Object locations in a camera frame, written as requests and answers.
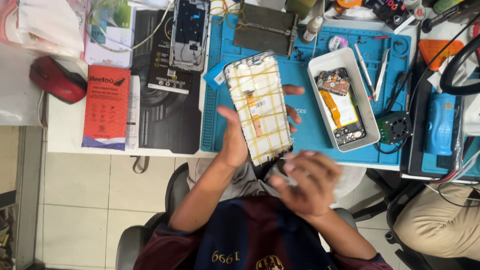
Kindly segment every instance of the plastic bag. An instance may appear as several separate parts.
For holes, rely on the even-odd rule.
[[[19,6],[16,0],[0,1],[4,5],[0,12],[1,42],[47,54],[80,57],[87,0],[21,0]]]

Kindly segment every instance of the solder wire spool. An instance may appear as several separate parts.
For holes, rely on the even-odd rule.
[[[348,47],[348,42],[344,37],[333,36],[330,41],[328,41],[328,50],[336,51]]]

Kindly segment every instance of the red screen protector package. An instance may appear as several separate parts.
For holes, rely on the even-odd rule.
[[[90,66],[82,147],[125,150],[130,70]]]

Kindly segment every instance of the white box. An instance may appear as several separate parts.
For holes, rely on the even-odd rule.
[[[318,76],[320,71],[330,71],[336,68],[345,68],[351,82],[351,89],[355,94],[358,108],[360,111],[360,117],[363,121],[365,129],[365,137],[356,141],[349,142],[344,145],[338,146],[336,144],[335,136],[333,134],[333,128],[330,125],[328,119],[331,117],[329,108],[324,102],[324,99],[320,96],[317,90],[317,82],[315,77]],[[360,70],[357,65],[357,60],[353,54],[351,48],[343,48],[337,51],[333,51],[319,57],[315,57],[308,63],[308,75],[312,83],[312,88],[317,98],[318,107],[322,113],[322,118],[327,128],[328,136],[332,145],[341,152],[351,151],[363,146],[371,145],[380,140],[380,132],[378,130],[375,116],[373,115],[370,101],[368,100],[367,91],[362,81]]]

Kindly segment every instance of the khaki pants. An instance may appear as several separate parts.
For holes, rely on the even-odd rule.
[[[430,184],[437,190],[439,184]],[[443,195],[468,197],[471,187],[447,184]],[[479,201],[446,197],[459,205],[477,205]],[[480,260],[480,207],[462,208],[443,200],[425,188],[398,216],[394,230],[400,240],[421,253],[443,257],[468,257]]]

